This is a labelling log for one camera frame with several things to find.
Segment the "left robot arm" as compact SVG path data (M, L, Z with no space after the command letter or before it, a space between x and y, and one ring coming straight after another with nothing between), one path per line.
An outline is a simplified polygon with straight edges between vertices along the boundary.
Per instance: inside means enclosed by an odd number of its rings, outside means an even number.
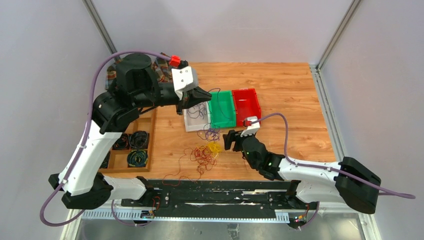
M48 179L56 192L63 192L61 200L68 209L94 210L107 201L125 199L149 206L154 189L144 177L115 178L100 172L107 153L140 115L164 106L175 106L181 115L212 98L199 87L196 71L178 56L163 56L172 66L172 82L159 82L152 52L130 50L120 55L111 88L89 97L85 129L72 159Z

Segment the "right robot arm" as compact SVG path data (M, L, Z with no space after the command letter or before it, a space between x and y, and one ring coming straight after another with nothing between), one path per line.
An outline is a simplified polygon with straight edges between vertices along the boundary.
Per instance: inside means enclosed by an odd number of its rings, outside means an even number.
M289 181L286 203L294 209L304 203L340 203L364 213L376 212L381 179L353 157L341 162L315 162L293 158L266 149L255 135L230 130L223 135L225 150L241 152L249 166L268 180Z

